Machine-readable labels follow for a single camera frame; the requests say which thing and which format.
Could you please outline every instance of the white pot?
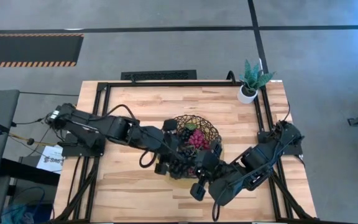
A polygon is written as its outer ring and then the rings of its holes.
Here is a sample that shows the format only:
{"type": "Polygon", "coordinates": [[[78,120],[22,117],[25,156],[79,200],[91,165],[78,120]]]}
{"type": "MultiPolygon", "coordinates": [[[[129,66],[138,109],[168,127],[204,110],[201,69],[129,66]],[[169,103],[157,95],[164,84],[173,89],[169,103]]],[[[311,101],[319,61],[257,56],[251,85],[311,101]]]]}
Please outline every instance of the white pot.
{"type": "Polygon", "coordinates": [[[256,90],[254,96],[245,96],[245,95],[242,94],[242,92],[241,92],[241,88],[242,88],[242,87],[243,87],[243,86],[240,86],[239,92],[237,93],[237,99],[239,99],[239,101],[240,101],[241,103],[245,103],[245,104],[252,103],[253,100],[255,99],[255,97],[258,95],[258,90],[256,90]]]}

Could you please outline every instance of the floor mat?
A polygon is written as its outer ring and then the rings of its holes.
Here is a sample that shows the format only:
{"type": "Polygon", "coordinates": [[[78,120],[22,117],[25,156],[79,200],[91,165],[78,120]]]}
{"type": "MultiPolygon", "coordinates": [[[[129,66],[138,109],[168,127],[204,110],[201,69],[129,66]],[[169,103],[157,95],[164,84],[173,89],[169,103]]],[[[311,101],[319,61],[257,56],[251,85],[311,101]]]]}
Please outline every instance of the floor mat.
{"type": "Polygon", "coordinates": [[[0,34],[0,67],[72,67],[83,34],[0,34]]]}

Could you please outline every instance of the white paper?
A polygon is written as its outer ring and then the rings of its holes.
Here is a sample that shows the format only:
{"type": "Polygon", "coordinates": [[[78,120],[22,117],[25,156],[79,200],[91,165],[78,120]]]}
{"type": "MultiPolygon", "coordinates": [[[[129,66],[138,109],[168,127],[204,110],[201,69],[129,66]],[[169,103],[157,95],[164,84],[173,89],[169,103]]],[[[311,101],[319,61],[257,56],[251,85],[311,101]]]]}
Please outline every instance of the white paper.
{"type": "Polygon", "coordinates": [[[62,151],[60,146],[45,146],[37,168],[60,174],[63,169],[62,151]]]}

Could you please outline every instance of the wooden table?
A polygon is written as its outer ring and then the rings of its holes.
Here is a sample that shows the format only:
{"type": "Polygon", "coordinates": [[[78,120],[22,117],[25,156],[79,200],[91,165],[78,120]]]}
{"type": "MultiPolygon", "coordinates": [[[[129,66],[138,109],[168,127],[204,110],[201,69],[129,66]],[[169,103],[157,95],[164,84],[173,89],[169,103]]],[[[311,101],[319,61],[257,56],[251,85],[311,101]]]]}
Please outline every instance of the wooden table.
{"type": "MultiPolygon", "coordinates": [[[[97,81],[83,82],[78,110],[92,113],[97,84],[97,81]]],[[[218,129],[223,138],[224,160],[230,162],[249,146],[257,144],[256,133],[259,131],[255,105],[240,103],[237,100],[238,89],[238,86],[113,87],[108,110],[124,103],[137,119],[141,120],[141,125],[156,127],[162,127],[165,119],[183,114],[202,116],[218,129]]],[[[283,119],[288,112],[283,83],[268,83],[267,93],[273,121],[283,119]]],[[[268,128],[261,95],[259,98],[265,127],[268,128]]],[[[118,109],[114,115],[128,116],[124,109],[118,109]]],[[[167,177],[154,174],[154,166],[148,169],[140,168],[139,157],[142,153],[137,149],[107,143],[99,165],[92,222],[212,221],[213,199],[208,190],[202,202],[196,201],[190,195],[189,188],[183,188],[182,185],[169,181],[167,177]]],[[[282,161],[289,191],[306,212],[315,216],[303,165],[294,156],[283,156],[282,161]]],[[[68,158],[64,162],[55,199],[57,215],[66,207],[75,163],[76,158],[68,158]]],[[[77,171],[76,184],[80,178],[80,170],[81,166],[77,171]]],[[[282,195],[278,189],[277,192],[284,217],[282,195]]],[[[86,192],[80,217],[84,216],[87,196],[86,192]]],[[[267,181],[254,191],[241,191],[235,199],[221,208],[219,218],[220,222],[271,220],[274,220],[274,212],[267,181]]]]}

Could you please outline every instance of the blue cable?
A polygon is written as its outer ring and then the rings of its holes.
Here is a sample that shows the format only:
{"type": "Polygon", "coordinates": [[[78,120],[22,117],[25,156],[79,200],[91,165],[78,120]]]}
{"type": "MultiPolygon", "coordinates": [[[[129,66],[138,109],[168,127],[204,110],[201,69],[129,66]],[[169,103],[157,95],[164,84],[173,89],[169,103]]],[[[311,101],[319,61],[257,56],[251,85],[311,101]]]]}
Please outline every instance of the blue cable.
{"type": "Polygon", "coordinates": [[[35,214],[37,213],[38,208],[41,206],[41,203],[42,203],[42,201],[44,200],[44,197],[45,197],[45,190],[44,190],[42,187],[29,187],[29,188],[27,188],[27,189],[22,190],[20,193],[18,193],[18,194],[12,199],[12,203],[15,201],[15,199],[16,199],[21,193],[23,193],[23,192],[25,192],[25,191],[27,191],[27,190],[32,190],[32,189],[40,189],[40,190],[42,190],[41,199],[39,200],[37,206],[35,207],[35,209],[34,209],[34,211],[33,211],[33,213],[32,213],[32,215],[35,216],[35,214]]]}

